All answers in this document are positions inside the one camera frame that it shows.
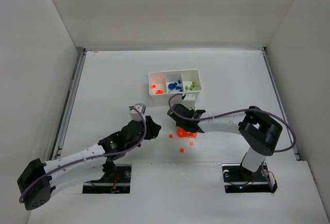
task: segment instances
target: white table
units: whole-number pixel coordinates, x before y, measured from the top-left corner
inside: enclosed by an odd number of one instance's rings
[[[79,185],[32,211],[29,224],[328,223],[308,165],[296,161],[292,150],[267,159],[278,180],[274,195],[226,194],[221,163],[241,162],[248,150],[243,137],[176,138],[168,106],[149,96],[148,73],[190,68],[200,71],[203,86],[197,109],[226,112],[254,105],[281,116],[259,50],[90,51],[62,157],[120,130],[130,121],[128,106],[135,103],[146,104],[146,114],[162,129],[157,139],[143,141],[116,161],[132,164],[130,194],[82,195]],[[277,149],[289,145],[284,129]]]

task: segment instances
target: orange piece on table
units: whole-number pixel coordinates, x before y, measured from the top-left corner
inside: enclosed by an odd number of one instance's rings
[[[185,131],[183,128],[180,128],[176,132],[178,137],[188,137],[188,132]]]
[[[163,94],[164,93],[164,91],[163,90],[157,90],[157,92],[156,92],[156,94]]]

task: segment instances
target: plastic container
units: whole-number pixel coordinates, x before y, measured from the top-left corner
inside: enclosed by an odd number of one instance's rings
[[[169,84],[177,83],[178,87],[181,87],[182,93],[193,93],[197,99],[202,91],[202,85],[200,80],[200,74],[198,70],[184,70],[184,71],[164,71],[164,72],[151,72],[149,73],[149,94],[155,102],[167,102],[169,98],[176,93],[180,93],[180,89],[169,88]]]

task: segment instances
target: screw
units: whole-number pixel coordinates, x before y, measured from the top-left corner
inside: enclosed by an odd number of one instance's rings
[[[228,178],[230,175],[229,175],[229,170],[225,170],[225,171],[223,171],[223,176],[225,177],[225,178]]]
[[[126,171],[124,173],[124,176],[125,176],[126,179],[129,179],[130,178],[130,171]]]

